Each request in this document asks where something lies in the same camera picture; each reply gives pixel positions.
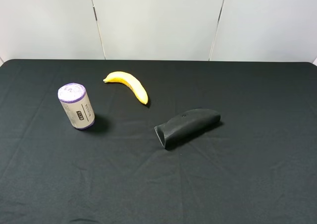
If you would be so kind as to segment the black leather case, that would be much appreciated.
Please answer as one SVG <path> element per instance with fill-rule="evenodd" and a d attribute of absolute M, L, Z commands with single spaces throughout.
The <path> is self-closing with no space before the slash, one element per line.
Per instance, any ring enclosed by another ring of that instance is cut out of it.
<path fill-rule="evenodd" d="M 163 148 L 170 151 L 217 127 L 220 119 L 217 111 L 192 109 L 157 125 L 155 132 Z"/>

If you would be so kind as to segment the black tablecloth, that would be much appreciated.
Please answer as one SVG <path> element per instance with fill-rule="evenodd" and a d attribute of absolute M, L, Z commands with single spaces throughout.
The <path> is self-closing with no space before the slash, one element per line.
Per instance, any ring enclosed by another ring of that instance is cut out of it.
<path fill-rule="evenodd" d="M 130 73 L 142 104 L 121 83 Z M 57 96 L 86 88 L 95 122 Z M 192 109 L 217 127 L 173 150 L 155 127 Z M 317 68 L 309 62 L 22 60 L 0 68 L 3 224 L 314 224 Z"/>

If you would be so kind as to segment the white trash bag roll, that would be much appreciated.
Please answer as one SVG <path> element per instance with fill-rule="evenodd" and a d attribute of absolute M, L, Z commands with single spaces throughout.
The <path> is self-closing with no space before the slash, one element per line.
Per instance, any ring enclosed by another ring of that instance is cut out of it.
<path fill-rule="evenodd" d="M 83 85 L 66 84 L 58 89 L 57 96 L 74 128 L 82 130 L 94 124 L 95 113 Z"/>

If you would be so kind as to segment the yellow banana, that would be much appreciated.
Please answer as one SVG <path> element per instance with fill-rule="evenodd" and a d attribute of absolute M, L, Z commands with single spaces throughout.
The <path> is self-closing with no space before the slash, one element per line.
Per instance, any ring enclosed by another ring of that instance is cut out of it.
<path fill-rule="evenodd" d="M 123 71 L 111 72 L 103 80 L 104 83 L 121 83 L 127 86 L 135 97 L 144 105 L 148 103 L 148 94 L 141 82 L 130 73 Z"/>

